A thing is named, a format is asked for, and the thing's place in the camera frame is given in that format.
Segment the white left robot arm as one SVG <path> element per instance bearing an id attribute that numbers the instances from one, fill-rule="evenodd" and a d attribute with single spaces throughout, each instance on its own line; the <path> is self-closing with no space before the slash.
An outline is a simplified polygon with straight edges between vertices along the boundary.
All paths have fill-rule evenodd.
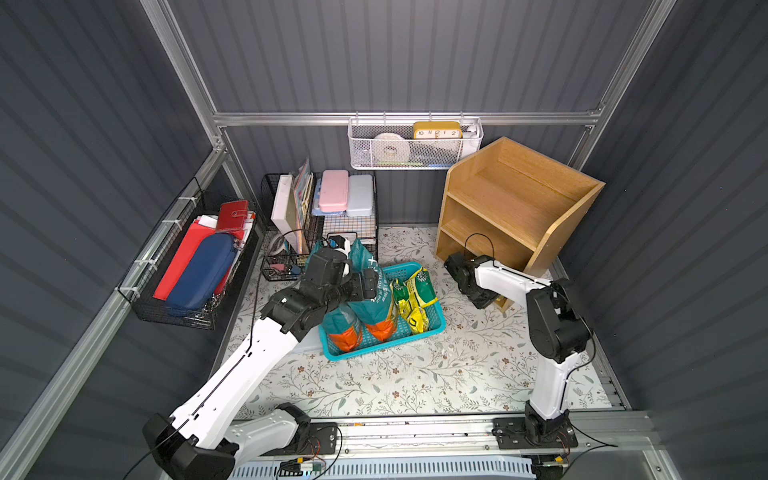
<path id="1" fill-rule="evenodd" d="M 172 479 L 227 479 L 265 453 L 302 449 L 311 421 L 293 405 L 241 425 L 234 424 L 235 416 L 326 314 L 375 299 L 380 278 L 374 268 L 354 271 L 343 250 L 316 251 L 299 282 L 270 297 L 249 334 L 208 381 L 170 416 L 155 414 L 146 422 L 143 435 L 155 463 Z"/>

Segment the teal plastic basket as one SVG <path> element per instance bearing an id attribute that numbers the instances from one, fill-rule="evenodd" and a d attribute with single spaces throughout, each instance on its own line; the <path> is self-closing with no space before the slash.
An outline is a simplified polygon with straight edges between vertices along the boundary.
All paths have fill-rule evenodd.
<path id="1" fill-rule="evenodd" d="M 391 266 L 383 266 L 382 271 L 385 279 L 388 281 L 394 279 L 405 281 L 421 268 L 422 265 L 418 262 L 406 262 Z M 413 334 L 407 322 L 403 319 L 399 319 L 395 334 L 386 342 L 377 340 L 370 332 L 363 329 L 363 340 L 361 344 L 355 350 L 350 352 L 343 352 L 340 350 L 330 341 L 323 326 L 320 326 L 318 331 L 324 355 L 328 360 L 338 362 L 388 348 L 402 346 L 409 342 L 425 340 L 426 338 L 442 333 L 446 327 L 446 319 L 440 302 L 437 301 L 433 305 L 426 307 L 425 312 L 429 319 L 429 329 L 424 333 Z"/>

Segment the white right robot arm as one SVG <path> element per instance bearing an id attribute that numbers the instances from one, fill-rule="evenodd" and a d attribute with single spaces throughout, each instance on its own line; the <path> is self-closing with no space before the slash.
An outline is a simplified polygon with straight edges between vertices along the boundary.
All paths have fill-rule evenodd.
<path id="1" fill-rule="evenodd" d="M 534 277 L 481 255 L 449 255 L 444 266 L 478 309 L 503 296 L 527 312 L 530 341 L 539 354 L 536 379 L 525 406 L 526 437 L 553 441 L 571 427 L 565 396 L 572 372 L 580 367 L 592 332 L 568 295 L 568 282 Z"/>

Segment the teal fertilizer bag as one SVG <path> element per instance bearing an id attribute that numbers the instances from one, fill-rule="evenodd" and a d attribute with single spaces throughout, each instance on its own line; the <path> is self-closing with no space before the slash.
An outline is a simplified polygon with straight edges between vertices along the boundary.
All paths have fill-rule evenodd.
<path id="1" fill-rule="evenodd" d="M 352 263 L 353 273 L 365 273 L 367 270 L 372 270 L 377 275 L 374 282 L 374 297 L 359 302 L 351 302 L 349 306 L 375 339 L 386 342 L 397 330 L 392 291 L 386 276 L 371 252 L 358 239 L 351 244 L 349 260 Z"/>
<path id="2" fill-rule="evenodd" d="M 330 342 L 344 353 L 357 349 L 362 343 L 362 322 L 347 303 L 327 313 L 322 326 Z"/>

